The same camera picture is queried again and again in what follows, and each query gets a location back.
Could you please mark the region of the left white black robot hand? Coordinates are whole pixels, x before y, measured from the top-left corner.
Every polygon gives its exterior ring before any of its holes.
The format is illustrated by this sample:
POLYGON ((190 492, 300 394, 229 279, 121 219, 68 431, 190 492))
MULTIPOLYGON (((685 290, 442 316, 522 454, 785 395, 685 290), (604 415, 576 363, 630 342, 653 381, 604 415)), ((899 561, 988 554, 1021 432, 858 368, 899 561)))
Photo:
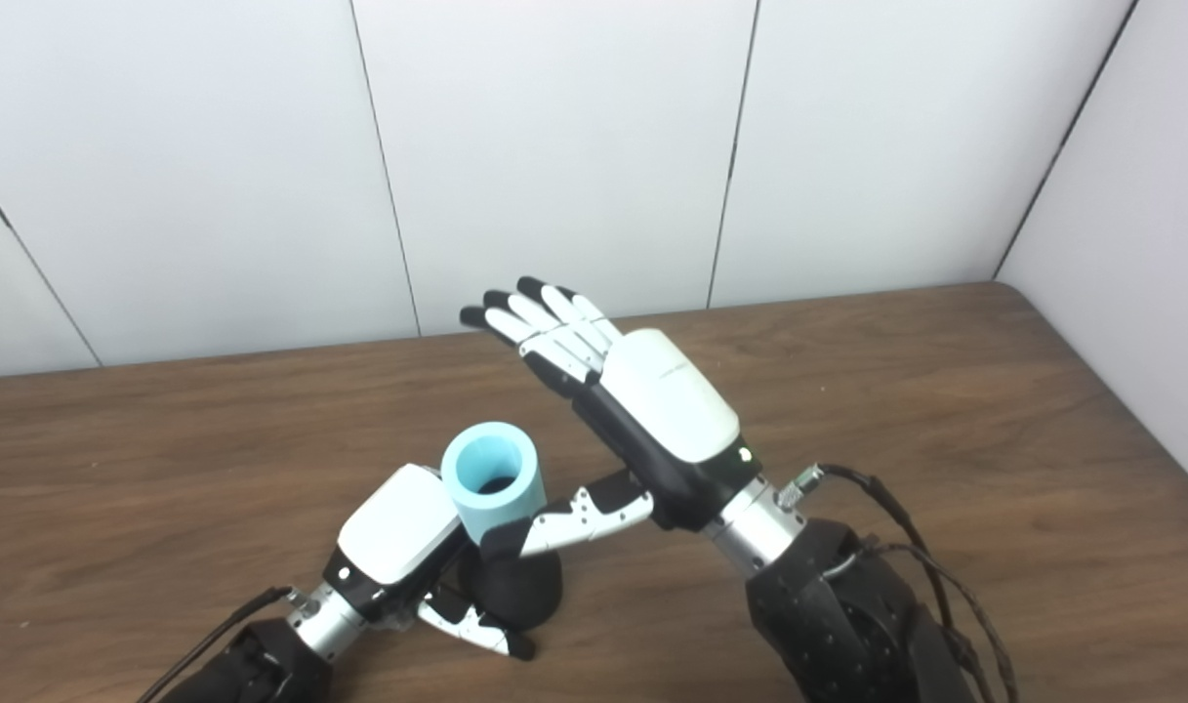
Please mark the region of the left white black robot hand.
POLYGON ((406 464, 345 520, 320 587, 293 629, 339 659, 364 632, 428 626, 497 654, 532 660, 535 644, 481 604, 443 585, 470 537, 437 471, 406 464))

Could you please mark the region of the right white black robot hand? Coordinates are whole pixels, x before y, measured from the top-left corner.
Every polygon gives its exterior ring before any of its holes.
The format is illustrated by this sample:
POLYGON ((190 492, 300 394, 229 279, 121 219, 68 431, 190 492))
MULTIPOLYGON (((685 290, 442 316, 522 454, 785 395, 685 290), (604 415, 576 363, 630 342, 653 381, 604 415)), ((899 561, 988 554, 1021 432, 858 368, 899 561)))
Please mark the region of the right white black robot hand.
POLYGON ((485 560, 531 558, 645 520, 700 531, 762 471, 735 410, 661 330, 620 332, 584 294, 531 276, 485 293, 460 319, 513 348, 623 462, 570 499, 486 530, 485 560))

